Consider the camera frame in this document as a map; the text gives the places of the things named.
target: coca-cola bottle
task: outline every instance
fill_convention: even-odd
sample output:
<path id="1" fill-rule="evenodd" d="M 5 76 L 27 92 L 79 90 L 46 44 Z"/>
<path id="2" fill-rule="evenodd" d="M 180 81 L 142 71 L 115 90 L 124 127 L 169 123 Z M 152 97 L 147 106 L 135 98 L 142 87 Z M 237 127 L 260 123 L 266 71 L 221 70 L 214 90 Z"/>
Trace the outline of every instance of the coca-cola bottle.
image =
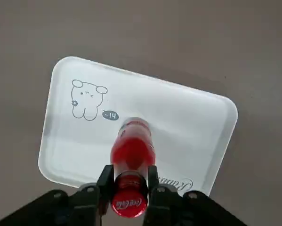
<path id="1" fill-rule="evenodd" d="M 147 207 L 148 166 L 155 164 L 148 123 L 130 118 L 123 124 L 111 151 L 116 180 L 112 209 L 120 216 L 134 218 Z"/>

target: plastic tray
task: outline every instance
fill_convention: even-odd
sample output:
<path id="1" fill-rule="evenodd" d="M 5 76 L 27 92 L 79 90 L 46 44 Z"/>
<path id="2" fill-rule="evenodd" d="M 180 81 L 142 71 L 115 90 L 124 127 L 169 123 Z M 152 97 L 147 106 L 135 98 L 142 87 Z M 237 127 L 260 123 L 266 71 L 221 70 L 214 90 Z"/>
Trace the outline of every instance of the plastic tray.
<path id="1" fill-rule="evenodd" d="M 54 67 L 39 168 L 49 180 L 79 187 L 110 163 L 123 122 L 151 128 L 160 182 L 179 194 L 209 195 L 237 121 L 228 98 L 78 57 Z"/>

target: bottle cap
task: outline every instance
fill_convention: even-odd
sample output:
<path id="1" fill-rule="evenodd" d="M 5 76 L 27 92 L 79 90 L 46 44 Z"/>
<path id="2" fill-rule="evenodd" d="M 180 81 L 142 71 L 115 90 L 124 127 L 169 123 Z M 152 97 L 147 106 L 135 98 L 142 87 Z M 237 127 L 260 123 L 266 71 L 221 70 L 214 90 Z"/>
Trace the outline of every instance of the bottle cap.
<path id="1" fill-rule="evenodd" d="M 135 218 L 147 207 L 147 199 L 136 189 L 119 190 L 112 201 L 112 209 L 122 217 Z"/>

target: bear face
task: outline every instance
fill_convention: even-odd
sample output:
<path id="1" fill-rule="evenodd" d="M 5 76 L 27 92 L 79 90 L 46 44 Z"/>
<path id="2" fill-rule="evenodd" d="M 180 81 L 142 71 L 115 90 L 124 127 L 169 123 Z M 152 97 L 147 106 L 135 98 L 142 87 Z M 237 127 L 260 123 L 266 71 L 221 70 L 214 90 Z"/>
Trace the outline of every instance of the bear face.
<path id="1" fill-rule="evenodd" d="M 88 121 L 94 120 L 98 114 L 98 107 L 103 102 L 103 95 L 107 93 L 107 88 L 80 80 L 73 80 L 72 85 L 73 116 L 78 119 L 85 118 Z"/>

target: gray surface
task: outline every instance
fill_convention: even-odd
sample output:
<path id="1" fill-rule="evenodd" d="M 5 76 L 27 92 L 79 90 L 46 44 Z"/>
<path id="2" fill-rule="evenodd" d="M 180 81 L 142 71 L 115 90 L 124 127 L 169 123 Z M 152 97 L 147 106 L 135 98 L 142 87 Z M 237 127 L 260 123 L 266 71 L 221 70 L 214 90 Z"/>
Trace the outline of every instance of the gray surface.
<path id="1" fill-rule="evenodd" d="M 74 191 L 37 166 L 65 56 L 231 98 L 238 124 L 211 197 L 250 225 L 282 225 L 282 1 L 0 0 L 0 218 L 49 189 Z"/>

